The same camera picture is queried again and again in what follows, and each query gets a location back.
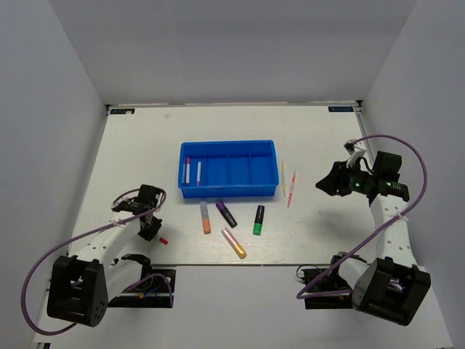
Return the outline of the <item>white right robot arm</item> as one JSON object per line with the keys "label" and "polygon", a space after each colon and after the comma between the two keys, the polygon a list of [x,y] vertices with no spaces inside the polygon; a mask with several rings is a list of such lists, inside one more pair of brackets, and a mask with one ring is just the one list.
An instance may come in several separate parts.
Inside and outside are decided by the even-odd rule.
{"label": "white right robot arm", "polygon": [[331,196],[360,193],[368,199],[376,228],[376,257],[367,262],[357,254],[334,255],[328,275],[311,292],[340,297],[353,309],[392,323],[407,326],[413,320],[431,286],[431,277],[419,269],[413,256],[408,224],[401,215],[410,194],[400,183],[401,156],[379,151],[373,166],[365,150],[355,147],[346,161],[334,163],[316,187]]}

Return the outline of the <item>yellow pink clear highlighter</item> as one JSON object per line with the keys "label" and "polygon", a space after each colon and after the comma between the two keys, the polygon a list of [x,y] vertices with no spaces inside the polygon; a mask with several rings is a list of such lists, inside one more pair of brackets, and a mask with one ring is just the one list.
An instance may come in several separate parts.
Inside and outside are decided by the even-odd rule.
{"label": "yellow pink clear highlighter", "polygon": [[228,244],[232,247],[232,249],[235,251],[237,256],[240,259],[244,259],[247,254],[245,249],[240,245],[236,237],[232,234],[232,232],[228,228],[223,228],[221,229],[221,233],[228,242]]}

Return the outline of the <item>purple black highlighter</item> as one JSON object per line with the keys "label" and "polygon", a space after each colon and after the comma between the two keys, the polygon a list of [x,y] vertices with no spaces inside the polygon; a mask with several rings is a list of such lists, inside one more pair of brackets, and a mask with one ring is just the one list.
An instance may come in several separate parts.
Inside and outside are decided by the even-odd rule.
{"label": "purple black highlighter", "polygon": [[238,225],[236,219],[233,217],[230,210],[225,206],[225,204],[222,201],[218,201],[217,203],[215,203],[215,206],[218,209],[221,216],[225,219],[225,221],[231,228],[235,228]]}

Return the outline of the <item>orange clear-cap highlighter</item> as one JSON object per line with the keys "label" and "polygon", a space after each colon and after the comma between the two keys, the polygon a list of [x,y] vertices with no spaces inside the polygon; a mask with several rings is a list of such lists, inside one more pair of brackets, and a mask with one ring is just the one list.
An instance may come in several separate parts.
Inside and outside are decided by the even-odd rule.
{"label": "orange clear-cap highlighter", "polygon": [[202,226],[203,226],[203,232],[205,234],[210,234],[211,233],[211,223],[209,219],[209,211],[208,211],[208,206],[205,201],[200,202],[200,210],[201,210],[201,219],[202,219]]}

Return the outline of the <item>thin red highlighter pen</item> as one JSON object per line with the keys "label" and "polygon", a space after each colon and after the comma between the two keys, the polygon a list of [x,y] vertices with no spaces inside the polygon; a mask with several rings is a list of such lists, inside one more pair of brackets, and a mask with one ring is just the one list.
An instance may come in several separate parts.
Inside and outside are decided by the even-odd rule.
{"label": "thin red highlighter pen", "polygon": [[287,208],[290,208],[290,206],[291,206],[291,201],[292,201],[292,198],[293,198],[295,182],[296,182],[296,172],[294,171],[294,173],[292,175],[292,178],[291,178],[291,184],[290,184],[290,187],[289,187],[288,200],[287,200],[287,206],[286,206]]}

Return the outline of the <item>white pen magenta cap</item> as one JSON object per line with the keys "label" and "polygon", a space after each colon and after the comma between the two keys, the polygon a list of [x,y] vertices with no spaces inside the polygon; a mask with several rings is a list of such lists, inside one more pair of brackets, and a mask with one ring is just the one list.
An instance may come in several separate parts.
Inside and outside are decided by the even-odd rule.
{"label": "white pen magenta cap", "polygon": [[197,173],[196,173],[196,185],[201,185],[201,170],[202,170],[202,162],[199,161],[197,164]]}

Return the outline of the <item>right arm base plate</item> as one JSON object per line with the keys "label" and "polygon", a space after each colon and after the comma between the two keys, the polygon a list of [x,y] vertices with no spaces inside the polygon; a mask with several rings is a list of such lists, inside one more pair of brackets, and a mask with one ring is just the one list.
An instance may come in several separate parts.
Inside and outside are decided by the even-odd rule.
{"label": "right arm base plate", "polygon": [[303,300],[308,310],[353,308],[364,313],[366,301],[359,279],[369,266],[366,262],[348,259],[326,269],[304,269],[304,288],[296,298]]}

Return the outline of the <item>white pen purple cap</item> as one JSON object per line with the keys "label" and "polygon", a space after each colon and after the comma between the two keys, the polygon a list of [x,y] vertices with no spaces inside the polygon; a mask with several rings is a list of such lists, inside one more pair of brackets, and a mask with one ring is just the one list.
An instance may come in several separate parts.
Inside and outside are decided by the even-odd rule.
{"label": "white pen purple cap", "polygon": [[189,186],[190,185],[190,168],[191,168],[191,159],[190,157],[186,158],[186,164],[185,164],[185,185]]}

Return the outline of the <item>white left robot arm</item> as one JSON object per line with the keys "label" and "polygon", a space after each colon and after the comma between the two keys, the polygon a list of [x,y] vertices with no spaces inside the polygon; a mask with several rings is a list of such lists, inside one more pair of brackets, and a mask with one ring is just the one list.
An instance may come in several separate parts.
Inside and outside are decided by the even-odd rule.
{"label": "white left robot arm", "polygon": [[143,254],[125,254],[133,239],[150,242],[162,221],[155,217],[166,192],[141,185],[137,195],[112,204],[110,228],[99,232],[71,256],[59,257],[52,267],[46,313],[51,318],[95,327],[111,300],[133,285],[145,290],[153,283],[151,260]]}

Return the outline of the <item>green black highlighter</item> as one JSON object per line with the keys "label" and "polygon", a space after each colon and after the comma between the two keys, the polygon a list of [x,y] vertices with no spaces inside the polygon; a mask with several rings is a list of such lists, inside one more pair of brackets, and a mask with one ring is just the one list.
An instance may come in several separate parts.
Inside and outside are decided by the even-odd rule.
{"label": "green black highlighter", "polygon": [[256,210],[255,220],[254,220],[254,227],[253,227],[253,234],[255,236],[260,236],[262,233],[262,225],[264,220],[264,210],[265,207],[259,205]]}

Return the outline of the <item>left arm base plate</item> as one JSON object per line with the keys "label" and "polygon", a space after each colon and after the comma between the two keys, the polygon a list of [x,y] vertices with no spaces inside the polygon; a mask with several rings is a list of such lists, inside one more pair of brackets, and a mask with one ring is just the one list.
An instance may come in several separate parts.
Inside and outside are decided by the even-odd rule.
{"label": "left arm base plate", "polygon": [[117,296],[110,301],[108,307],[135,309],[172,308],[170,299],[174,300],[177,270],[173,268],[153,268],[151,273],[160,273],[169,281],[171,294],[169,294],[169,288],[164,280],[160,277],[155,277],[147,280],[128,293]]}

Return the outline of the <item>thin yellow highlighter pen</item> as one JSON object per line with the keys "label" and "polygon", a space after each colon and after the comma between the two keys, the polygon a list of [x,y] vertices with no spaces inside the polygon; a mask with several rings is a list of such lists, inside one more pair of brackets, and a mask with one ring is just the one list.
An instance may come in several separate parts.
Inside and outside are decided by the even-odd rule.
{"label": "thin yellow highlighter pen", "polygon": [[281,170],[281,184],[282,184],[283,197],[286,197],[287,196],[287,185],[286,185],[286,164],[285,164],[285,161],[281,161],[280,170]]}

